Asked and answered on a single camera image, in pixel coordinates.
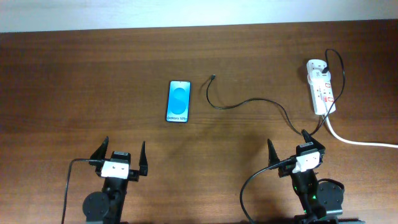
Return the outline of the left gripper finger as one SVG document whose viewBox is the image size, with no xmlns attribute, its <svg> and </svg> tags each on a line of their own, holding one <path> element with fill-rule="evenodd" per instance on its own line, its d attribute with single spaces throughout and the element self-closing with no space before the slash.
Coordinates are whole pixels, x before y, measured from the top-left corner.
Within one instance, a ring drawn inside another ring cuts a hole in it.
<svg viewBox="0 0 398 224">
<path fill-rule="evenodd" d="M 108 148 L 109 137 L 106 136 L 99 148 L 90 156 L 89 165 L 98 165 L 105 160 L 106 151 Z"/>
<path fill-rule="evenodd" d="M 148 161 L 146 157 L 146 142 L 142 143 L 141 153 L 139 158 L 139 175 L 147 176 L 148 175 Z"/>
</svg>

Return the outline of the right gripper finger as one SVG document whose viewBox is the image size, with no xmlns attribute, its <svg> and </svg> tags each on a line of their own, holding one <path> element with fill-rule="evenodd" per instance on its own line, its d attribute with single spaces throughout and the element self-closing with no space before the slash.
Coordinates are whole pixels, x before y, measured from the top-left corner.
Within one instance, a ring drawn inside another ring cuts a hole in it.
<svg viewBox="0 0 398 224">
<path fill-rule="evenodd" d="M 302 152 L 316 150 L 318 152 L 325 152 L 325 146 L 320 144 L 315 138 L 313 138 L 306 130 L 302 130 L 302 135 L 305 140 L 305 144 L 301 147 Z"/>
<path fill-rule="evenodd" d="M 276 169 L 277 165 L 280 163 L 280 159 L 276 153 L 275 147 L 270 139 L 267 140 L 267 147 L 268 147 L 268 167 L 270 170 Z"/>
</svg>

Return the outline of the blue Samsung Galaxy smartphone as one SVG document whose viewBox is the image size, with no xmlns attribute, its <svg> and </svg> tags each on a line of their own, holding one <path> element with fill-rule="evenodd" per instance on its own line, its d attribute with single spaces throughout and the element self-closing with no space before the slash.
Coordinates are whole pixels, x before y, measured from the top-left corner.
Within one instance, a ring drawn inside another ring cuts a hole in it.
<svg viewBox="0 0 398 224">
<path fill-rule="evenodd" d="M 172 80 L 165 120 L 171 123 L 187 123 L 190 108 L 191 82 Z"/>
</svg>

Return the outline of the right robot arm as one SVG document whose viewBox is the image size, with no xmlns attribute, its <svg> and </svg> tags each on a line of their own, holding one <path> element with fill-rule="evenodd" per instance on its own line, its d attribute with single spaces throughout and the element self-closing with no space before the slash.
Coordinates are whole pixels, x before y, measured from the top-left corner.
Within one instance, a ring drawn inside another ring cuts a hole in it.
<svg viewBox="0 0 398 224">
<path fill-rule="evenodd" d="M 305 143 L 296 147 L 296 154 L 280 160 L 270 139 L 267 140 L 269 167 L 277 169 L 280 178 L 289 176 L 298 196 L 303 215 L 294 217 L 295 223 L 338 223 L 337 216 L 343 213 L 342 203 L 345 187 L 333 179 L 317 179 L 314 169 L 323 162 L 325 146 L 302 130 Z"/>
</svg>

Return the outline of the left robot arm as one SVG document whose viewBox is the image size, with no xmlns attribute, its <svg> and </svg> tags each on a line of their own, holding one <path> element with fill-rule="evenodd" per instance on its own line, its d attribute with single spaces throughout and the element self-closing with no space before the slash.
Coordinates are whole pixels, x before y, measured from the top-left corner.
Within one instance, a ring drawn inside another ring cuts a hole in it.
<svg viewBox="0 0 398 224">
<path fill-rule="evenodd" d="M 120 223 L 129 182 L 137 182 L 148 174 L 146 144 L 142 143 L 139 169 L 130 168 L 131 154 L 114 151 L 106 158 L 109 138 L 105 138 L 91 155 L 89 165 L 95 166 L 96 174 L 104 179 L 99 192 L 89 194 L 83 202 L 82 210 L 89 224 Z"/>
</svg>

